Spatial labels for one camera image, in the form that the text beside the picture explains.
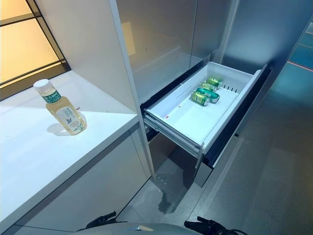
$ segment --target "open drawer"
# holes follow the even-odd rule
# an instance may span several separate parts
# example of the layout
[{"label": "open drawer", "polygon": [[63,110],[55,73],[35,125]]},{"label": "open drawer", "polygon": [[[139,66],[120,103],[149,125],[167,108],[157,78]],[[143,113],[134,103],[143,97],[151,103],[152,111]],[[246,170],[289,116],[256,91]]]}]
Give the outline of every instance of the open drawer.
[{"label": "open drawer", "polygon": [[[209,62],[146,109],[144,122],[200,160],[245,100],[265,67],[252,75]],[[190,94],[209,75],[221,76],[224,85],[216,91],[220,100],[203,107],[193,102]]]}]

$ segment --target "drink can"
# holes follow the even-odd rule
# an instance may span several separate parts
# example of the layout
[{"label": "drink can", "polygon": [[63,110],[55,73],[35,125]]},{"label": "drink can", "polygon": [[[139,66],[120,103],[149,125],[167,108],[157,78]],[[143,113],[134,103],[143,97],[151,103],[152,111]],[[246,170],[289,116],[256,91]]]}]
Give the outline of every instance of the drink can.
[{"label": "drink can", "polygon": [[210,101],[210,98],[208,96],[206,96],[204,94],[201,94],[200,92],[193,92],[191,94],[191,99],[194,102],[196,102],[196,103],[198,103],[198,104],[200,104],[202,106],[208,105],[208,103]]},{"label": "drink can", "polygon": [[202,88],[200,86],[197,88],[197,92],[199,92],[199,93],[209,97],[209,99],[210,99],[210,101],[212,103],[216,103],[220,99],[220,95],[219,94],[217,94],[215,92],[212,92],[212,91],[210,91],[208,89]]},{"label": "drink can", "polygon": [[206,82],[208,84],[215,86],[217,89],[219,89],[221,87],[221,85],[223,84],[223,80],[220,78],[217,78],[215,76],[209,76],[207,78]]},{"label": "drink can", "polygon": [[205,89],[207,89],[207,90],[209,90],[209,91],[212,91],[212,92],[214,92],[214,91],[217,90],[217,87],[213,86],[212,84],[208,84],[208,83],[206,83],[206,82],[202,82],[202,83],[199,85],[199,87],[205,88]]}]

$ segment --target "bottle cap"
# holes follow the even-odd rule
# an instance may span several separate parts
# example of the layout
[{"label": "bottle cap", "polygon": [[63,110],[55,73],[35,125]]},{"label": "bottle cap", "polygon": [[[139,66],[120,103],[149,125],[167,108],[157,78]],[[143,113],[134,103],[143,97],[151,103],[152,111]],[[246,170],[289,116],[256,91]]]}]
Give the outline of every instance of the bottle cap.
[{"label": "bottle cap", "polygon": [[55,87],[52,85],[52,83],[48,79],[41,79],[35,82],[33,87],[38,93],[44,93],[49,90],[55,89]]}]

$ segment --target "window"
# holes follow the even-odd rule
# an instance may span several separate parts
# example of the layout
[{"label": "window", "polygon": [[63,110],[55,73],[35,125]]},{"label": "window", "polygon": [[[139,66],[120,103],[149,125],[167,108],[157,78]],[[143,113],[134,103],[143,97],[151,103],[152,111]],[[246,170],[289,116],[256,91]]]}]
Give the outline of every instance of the window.
[{"label": "window", "polygon": [[70,70],[34,0],[1,0],[0,100]]}]

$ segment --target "white cabinet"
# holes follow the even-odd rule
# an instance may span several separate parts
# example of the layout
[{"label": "white cabinet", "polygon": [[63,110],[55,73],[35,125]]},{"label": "white cabinet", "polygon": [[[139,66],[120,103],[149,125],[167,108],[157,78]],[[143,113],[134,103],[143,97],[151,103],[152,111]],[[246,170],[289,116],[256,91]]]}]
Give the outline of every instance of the white cabinet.
[{"label": "white cabinet", "polygon": [[24,226],[11,226],[3,235],[68,235],[70,232],[58,231],[58,230],[48,230],[40,228],[31,228]]},{"label": "white cabinet", "polygon": [[75,232],[101,215],[119,213],[146,180],[127,131],[16,224]]}]

